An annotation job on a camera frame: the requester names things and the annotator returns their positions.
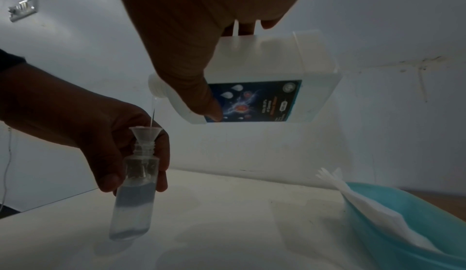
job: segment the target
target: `clear plastic funnel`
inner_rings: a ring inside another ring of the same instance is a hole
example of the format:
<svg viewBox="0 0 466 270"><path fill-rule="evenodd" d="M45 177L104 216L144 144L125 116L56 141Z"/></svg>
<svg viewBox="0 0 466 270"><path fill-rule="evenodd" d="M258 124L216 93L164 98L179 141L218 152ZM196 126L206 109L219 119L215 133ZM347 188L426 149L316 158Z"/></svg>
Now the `clear plastic funnel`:
<svg viewBox="0 0 466 270"><path fill-rule="evenodd" d="M141 145L154 144L155 139L163 130L160 127L131 127L136 140Z"/></svg>

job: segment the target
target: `cable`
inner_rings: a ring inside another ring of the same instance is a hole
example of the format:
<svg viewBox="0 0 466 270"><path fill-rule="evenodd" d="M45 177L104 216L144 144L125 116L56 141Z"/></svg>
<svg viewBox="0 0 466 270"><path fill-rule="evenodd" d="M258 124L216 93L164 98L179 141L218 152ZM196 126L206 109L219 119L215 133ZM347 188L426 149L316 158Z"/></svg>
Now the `cable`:
<svg viewBox="0 0 466 270"><path fill-rule="evenodd" d="M11 159L12 159L12 154L11 154L11 138L12 138L12 131L11 128L8 128L8 163L6 164L5 172L3 173L3 198L1 200L1 206L0 206L0 213L3 210L3 207L5 206L5 200L6 200L6 173L8 172L8 168L10 167L11 164Z"/></svg>

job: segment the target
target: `brown wooden surface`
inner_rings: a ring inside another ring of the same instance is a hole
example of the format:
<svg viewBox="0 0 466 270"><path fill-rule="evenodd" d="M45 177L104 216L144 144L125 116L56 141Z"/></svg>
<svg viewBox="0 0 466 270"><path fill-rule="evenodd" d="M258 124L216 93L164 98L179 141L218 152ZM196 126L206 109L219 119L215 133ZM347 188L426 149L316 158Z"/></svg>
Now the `brown wooden surface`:
<svg viewBox="0 0 466 270"><path fill-rule="evenodd" d="M466 197L418 191L408 192L466 221Z"/></svg>

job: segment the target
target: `dark blue label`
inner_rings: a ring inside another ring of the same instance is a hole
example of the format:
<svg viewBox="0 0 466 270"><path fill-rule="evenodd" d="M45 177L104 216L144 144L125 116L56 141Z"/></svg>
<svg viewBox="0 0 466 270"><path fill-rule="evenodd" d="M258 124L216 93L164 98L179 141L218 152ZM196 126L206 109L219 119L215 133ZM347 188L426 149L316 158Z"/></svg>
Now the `dark blue label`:
<svg viewBox="0 0 466 270"><path fill-rule="evenodd" d="M209 84L223 109L222 122L286 121L301 80ZM206 117L207 122L214 122Z"/></svg>

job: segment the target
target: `white table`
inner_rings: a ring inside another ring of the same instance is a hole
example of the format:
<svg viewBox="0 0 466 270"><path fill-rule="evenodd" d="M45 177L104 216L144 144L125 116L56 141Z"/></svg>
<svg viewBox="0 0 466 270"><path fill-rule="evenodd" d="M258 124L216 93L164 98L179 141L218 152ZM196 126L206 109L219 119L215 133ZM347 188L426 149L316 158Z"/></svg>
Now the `white table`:
<svg viewBox="0 0 466 270"><path fill-rule="evenodd" d="M178 170L168 180L133 242L108 239L115 199L98 190L0 220L0 268L376 269L336 191Z"/></svg>

